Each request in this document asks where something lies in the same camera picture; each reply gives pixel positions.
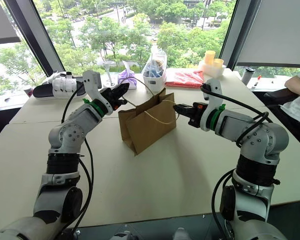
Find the human arm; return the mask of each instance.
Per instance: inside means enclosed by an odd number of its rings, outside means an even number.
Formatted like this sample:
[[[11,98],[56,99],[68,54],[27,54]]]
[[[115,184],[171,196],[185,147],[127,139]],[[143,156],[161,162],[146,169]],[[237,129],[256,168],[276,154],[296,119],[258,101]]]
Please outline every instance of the human arm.
[[[292,92],[300,95],[300,77],[294,76],[287,80],[285,86]]]

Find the person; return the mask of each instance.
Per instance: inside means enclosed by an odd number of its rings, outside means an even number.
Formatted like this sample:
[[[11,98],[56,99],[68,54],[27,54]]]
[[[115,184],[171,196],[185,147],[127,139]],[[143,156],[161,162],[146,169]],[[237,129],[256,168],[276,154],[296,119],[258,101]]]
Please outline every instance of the person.
[[[268,107],[300,142],[300,73],[287,80],[285,86],[299,97],[284,105]]]

